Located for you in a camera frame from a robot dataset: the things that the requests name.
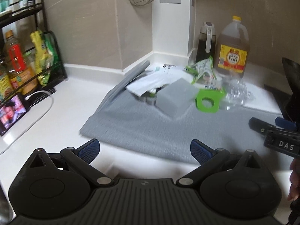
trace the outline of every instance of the gray box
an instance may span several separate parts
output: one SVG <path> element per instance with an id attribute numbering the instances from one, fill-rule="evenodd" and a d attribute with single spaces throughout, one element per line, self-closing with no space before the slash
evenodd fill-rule
<path id="1" fill-rule="evenodd" d="M 172 118 L 184 114 L 194 103 L 199 89 L 184 79 L 166 86 L 157 93 L 155 106 Z"/>

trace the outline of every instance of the blue gripper pad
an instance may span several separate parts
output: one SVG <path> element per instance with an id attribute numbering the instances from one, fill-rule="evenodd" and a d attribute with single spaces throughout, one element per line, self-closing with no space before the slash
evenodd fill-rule
<path id="1" fill-rule="evenodd" d="M 199 162 L 200 165 L 211 159 L 216 151 L 203 144 L 201 141 L 194 139 L 190 143 L 190 153 Z"/>
<path id="2" fill-rule="evenodd" d="M 77 156 L 90 164 L 100 152 L 100 143 L 97 139 L 92 139 L 81 147 L 77 148 L 76 152 Z"/>

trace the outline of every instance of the ribbed black surface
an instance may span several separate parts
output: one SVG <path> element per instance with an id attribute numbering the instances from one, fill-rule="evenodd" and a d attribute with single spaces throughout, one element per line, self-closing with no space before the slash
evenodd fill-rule
<path id="1" fill-rule="evenodd" d="M 91 200 L 70 216 L 55 220 L 16 217 L 13 225 L 279 225 L 273 217 L 240 221 L 222 217 L 205 207 L 193 189 L 170 179 L 120 179 L 98 188 Z"/>

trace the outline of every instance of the red and yellow label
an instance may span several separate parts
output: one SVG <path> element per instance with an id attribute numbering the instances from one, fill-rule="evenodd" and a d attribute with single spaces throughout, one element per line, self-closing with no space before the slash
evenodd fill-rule
<path id="1" fill-rule="evenodd" d="M 219 68 L 233 70 L 237 73 L 242 73 L 245 68 L 247 52 L 233 48 L 230 46 L 221 45 Z"/>

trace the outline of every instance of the tiled wall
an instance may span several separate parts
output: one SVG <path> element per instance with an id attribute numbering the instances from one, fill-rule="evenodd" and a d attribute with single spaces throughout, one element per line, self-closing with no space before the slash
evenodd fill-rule
<path id="1" fill-rule="evenodd" d="M 123 69 L 152 51 L 151 5 L 128 0 L 45 0 L 65 63 Z"/>
<path id="2" fill-rule="evenodd" d="M 300 0 L 196 0 L 194 47 L 203 21 L 213 22 L 218 36 L 232 15 L 248 29 L 250 62 L 280 73 L 281 57 L 300 63 Z"/>

